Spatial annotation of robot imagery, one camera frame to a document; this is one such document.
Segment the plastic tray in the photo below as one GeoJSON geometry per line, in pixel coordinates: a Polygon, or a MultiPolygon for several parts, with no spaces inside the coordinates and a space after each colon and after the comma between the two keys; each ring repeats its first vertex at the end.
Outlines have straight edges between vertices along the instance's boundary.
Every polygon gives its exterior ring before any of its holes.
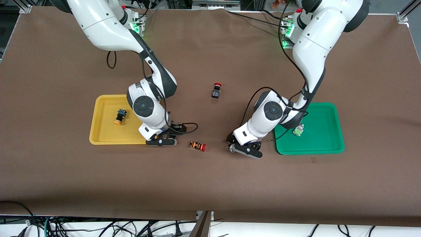
{"type": "MultiPolygon", "coordinates": [[[[338,112],[332,103],[311,103],[309,114],[303,118],[304,131],[300,137],[292,129],[276,141],[276,149],[282,155],[337,154],[345,149],[339,124],[338,112]]],[[[275,137],[285,132],[275,127],[275,137]]]]}
{"type": "Polygon", "coordinates": [[[146,144],[138,130],[140,125],[125,94],[102,95],[95,102],[89,141],[94,145],[146,144]],[[120,126],[113,123],[119,109],[127,111],[120,126]]]}

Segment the metal frame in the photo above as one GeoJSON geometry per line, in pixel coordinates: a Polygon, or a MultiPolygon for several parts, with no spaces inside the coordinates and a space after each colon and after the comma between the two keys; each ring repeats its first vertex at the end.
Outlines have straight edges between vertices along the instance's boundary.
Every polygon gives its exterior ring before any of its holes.
{"type": "Polygon", "coordinates": [[[213,219],[213,211],[196,211],[196,222],[189,237],[208,237],[211,221],[213,219]]]}
{"type": "Polygon", "coordinates": [[[47,0],[13,0],[21,9],[20,14],[26,14],[31,11],[32,6],[44,6],[47,0]]]}
{"type": "Polygon", "coordinates": [[[18,22],[19,22],[19,19],[20,19],[20,18],[21,18],[21,15],[19,14],[19,16],[18,16],[18,18],[17,18],[17,20],[16,20],[16,23],[15,23],[15,26],[13,27],[12,33],[10,34],[9,40],[7,41],[6,47],[4,48],[3,55],[0,57],[0,63],[1,63],[1,61],[2,61],[2,59],[3,59],[3,57],[4,57],[4,55],[6,54],[7,47],[8,47],[8,46],[9,46],[9,44],[10,44],[10,40],[12,39],[13,33],[15,32],[16,26],[18,25],[18,22]]]}
{"type": "Polygon", "coordinates": [[[254,10],[256,11],[263,10],[265,4],[266,4],[266,0],[254,0],[254,10]]]}
{"type": "Polygon", "coordinates": [[[406,24],[408,22],[408,16],[412,13],[419,5],[421,5],[421,0],[411,0],[406,7],[404,7],[400,12],[396,13],[396,19],[399,24],[406,24]]]}
{"type": "Polygon", "coordinates": [[[228,11],[241,10],[240,0],[193,0],[192,10],[212,10],[222,8],[228,11]]]}
{"type": "Polygon", "coordinates": [[[168,0],[168,9],[179,9],[179,0],[168,0]]]}

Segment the electrical component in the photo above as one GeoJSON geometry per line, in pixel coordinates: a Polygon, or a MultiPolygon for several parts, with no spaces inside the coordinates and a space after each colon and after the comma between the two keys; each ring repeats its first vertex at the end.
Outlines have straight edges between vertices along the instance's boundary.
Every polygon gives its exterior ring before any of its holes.
{"type": "Polygon", "coordinates": [[[294,130],[292,131],[292,134],[299,137],[304,131],[304,124],[300,123],[294,130]]]}
{"type": "Polygon", "coordinates": [[[117,117],[115,118],[113,123],[117,125],[121,125],[121,123],[123,122],[123,119],[125,119],[126,117],[126,114],[127,114],[127,111],[125,111],[124,109],[119,109],[117,111],[117,117]]]}
{"type": "Polygon", "coordinates": [[[197,150],[201,150],[203,152],[206,150],[206,144],[201,144],[201,143],[193,142],[193,141],[190,142],[190,147],[197,150]]]}
{"type": "Polygon", "coordinates": [[[216,82],[215,84],[214,84],[214,87],[213,87],[213,91],[212,91],[212,98],[215,98],[215,99],[218,99],[219,98],[219,94],[221,93],[221,83],[219,83],[219,82],[216,82]]]}

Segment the white floor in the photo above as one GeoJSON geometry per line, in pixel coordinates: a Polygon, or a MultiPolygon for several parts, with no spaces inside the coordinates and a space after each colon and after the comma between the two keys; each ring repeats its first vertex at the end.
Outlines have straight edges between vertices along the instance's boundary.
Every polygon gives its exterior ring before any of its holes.
{"type": "MultiPolygon", "coordinates": [[[[172,224],[174,221],[160,221],[156,223],[151,230],[172,224]]],[[[65,229],[100,229],[106,227],[110,222],[80,222],[63,224],[65,229]]],[[[137,230],[140,230],[147,224],[146,221],[134,222],[137,230]]],[[[194,223],[180,224],[180,230],[188,236],[193,229],[194,223]]],[[[17,236],[26,224],[2,224],[0,225],[0,237],[17,236]]],[[[129,231],[135,232],[132,224],[125,226],[129,231]]],[[[314,225],[311,224],[270,224],[270,223],[235,223],[235,222],[213,222],[210,228],[210,237],[307,237],[312,232],[314,225]]],[[[350,236],[367,237],[370,226],[348,226],[350,236]]],[[[93,232],[68,232],[69,237],[98,237],[101,230],[93,232]]],[[[102,237],[111,237],[113,230],[109,228],[102,237]]],[[[153,233],[156,237],[169,237],[175,234],[175,226],[170,226],[153,233]]],[[[40,236],[44,236],[44,232],[40,230],[40,236]]],[[[120,232],[118,237],[130,237],[127,232],[120,232]]],[[[313,237],[344,237],[339,232],[336,225],[320,225],[313,237]]],[[[371,237],[420,237],[421,228],[416,227],[390,227],[376,226],[371,237]]],[[[37,231],[34,226],[27,229],[25,237],[37,237],[37,231]]]]}

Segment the table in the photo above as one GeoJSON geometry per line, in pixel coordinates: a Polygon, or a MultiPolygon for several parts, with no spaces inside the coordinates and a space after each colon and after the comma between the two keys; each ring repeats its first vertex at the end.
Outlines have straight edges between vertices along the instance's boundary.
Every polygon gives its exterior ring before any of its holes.
{"type": "Polygon", "coordinates": [[[302,86],[276,34],[225,10],[158,11],[144,39],[177,79],[168,109],[200,127],[175,147],[95,146],[95,99],[125,94],[143,77],[140,60],[118,52],[111,70],[72,15],[33,7],[0,65],[0,199],[37,215],[186,220],[215,210],[225,221],[421,226],[421,67],[394,16],[368,16],[327,57],[314,101],[336,105],[342,154],[281,156],[269,142],[261,160],[228,152],[256,89],[288,97],[302,86]]]}

